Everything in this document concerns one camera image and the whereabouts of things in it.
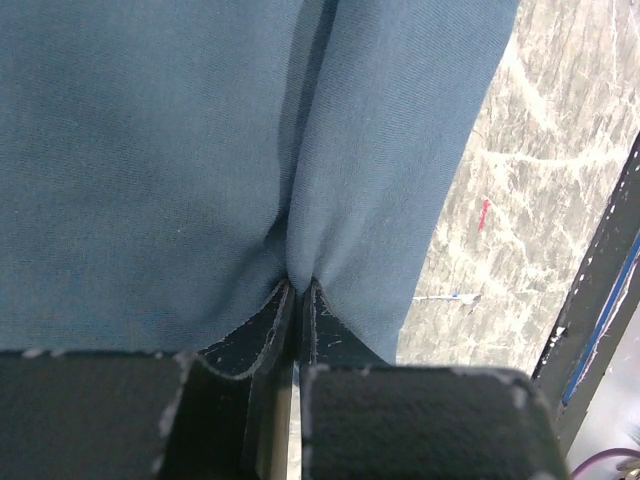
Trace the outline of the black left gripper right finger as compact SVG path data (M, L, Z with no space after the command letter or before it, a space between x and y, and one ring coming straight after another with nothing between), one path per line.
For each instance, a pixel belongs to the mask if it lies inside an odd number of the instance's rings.
M300 312L306 479L565 479L539 391L504 368L393 366L331 310Z

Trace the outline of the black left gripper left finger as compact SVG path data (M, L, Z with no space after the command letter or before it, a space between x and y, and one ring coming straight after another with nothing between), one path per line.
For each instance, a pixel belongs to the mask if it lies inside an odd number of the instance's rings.
M1 355L5 479L283 479L295 293L200 351Z

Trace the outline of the blue-grey t-shirt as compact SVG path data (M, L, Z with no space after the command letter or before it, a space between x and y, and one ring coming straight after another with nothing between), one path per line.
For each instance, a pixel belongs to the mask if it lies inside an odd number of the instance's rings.
M1 346L197 350L320 282L385 360L514 1L5 1Z

